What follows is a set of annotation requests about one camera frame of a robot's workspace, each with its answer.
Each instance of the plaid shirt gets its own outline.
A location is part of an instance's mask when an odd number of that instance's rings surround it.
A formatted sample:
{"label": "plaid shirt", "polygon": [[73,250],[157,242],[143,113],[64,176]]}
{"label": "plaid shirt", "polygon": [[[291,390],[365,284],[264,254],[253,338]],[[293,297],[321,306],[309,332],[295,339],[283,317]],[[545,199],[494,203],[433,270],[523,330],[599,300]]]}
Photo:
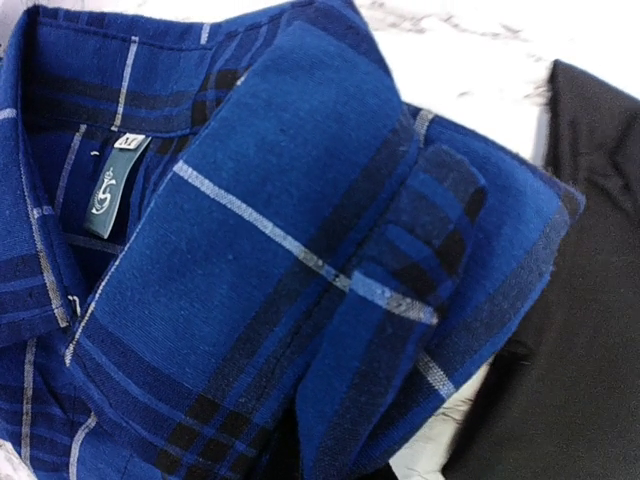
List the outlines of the plaid shirt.
{"label": "plaid shirt", "polygon": [[[102,241],[121,132],[152,141]],[[581,209],[403,104],[346,0],[29,9],[0,145],[0,437],[40,479],[260,478],[285,411],[292,473],[371,471],[505,342]]]}

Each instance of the logo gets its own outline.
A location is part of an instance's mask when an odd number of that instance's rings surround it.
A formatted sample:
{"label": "logo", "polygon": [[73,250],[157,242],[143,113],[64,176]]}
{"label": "logo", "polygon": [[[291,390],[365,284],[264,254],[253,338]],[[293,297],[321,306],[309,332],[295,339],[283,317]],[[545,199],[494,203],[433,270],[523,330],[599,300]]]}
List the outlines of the logo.
{"label": "logo", "polygon": [[96,192],[93,197],[93,207],[91,213],[100,215],[109,208],[111,202],[111,187],[116,184],[113,178],[113,168],[107,170],[102,178],[102,187]]}

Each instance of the size tag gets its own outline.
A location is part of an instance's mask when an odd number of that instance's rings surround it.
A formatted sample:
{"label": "size tag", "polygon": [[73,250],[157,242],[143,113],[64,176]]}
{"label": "size tag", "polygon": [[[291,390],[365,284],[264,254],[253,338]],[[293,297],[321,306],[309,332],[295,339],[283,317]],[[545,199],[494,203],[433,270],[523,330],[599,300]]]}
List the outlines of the size tag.
{"label": "size tag", "polygon": [[144,135],[136,135],[135,133],[125,133],[115,143],[114,148],[121,150],[135,150],[144,141]]}
{"label": "size tag", "polygon": [[150,141],[151,138],[144,135],[127,133],[115,143],[91,196],[84,219],[85,229],[101,238],[109,237],[127,176]]}

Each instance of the blue plaid shirt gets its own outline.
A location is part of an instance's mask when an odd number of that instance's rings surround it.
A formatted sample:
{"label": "blue plaid shirt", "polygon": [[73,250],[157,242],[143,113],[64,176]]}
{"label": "blue plaid shirt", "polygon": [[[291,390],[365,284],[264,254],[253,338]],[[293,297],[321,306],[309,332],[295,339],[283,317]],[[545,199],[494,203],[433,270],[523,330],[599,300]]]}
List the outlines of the blue plaid shirt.
{"label": "blue plaid shirt", "polygon": [[[123,132],[152,141],[99,240]],[[375,469],[513,332],[582,207],[405,105],[346,0],[29,9],[0,146],[0,437],[41,480],[261,478],[286,411],[282,478]]]}

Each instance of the dark plaid pattern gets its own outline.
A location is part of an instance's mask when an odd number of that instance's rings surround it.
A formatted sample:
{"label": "dark plaid pattern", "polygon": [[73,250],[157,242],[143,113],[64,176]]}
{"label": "dark plaid pattern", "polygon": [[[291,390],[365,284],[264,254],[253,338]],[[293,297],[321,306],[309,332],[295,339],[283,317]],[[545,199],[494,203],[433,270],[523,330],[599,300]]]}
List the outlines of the dark plaid pattern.
{"label": "dark plaid pattern", "polygon": [[[122,132],[152,137],[108,241]],[[504,343],[581,209],[400,100],[350,1],[220,24],[43,7],[0,82],[0,436],[40,479],[384,462]]]}

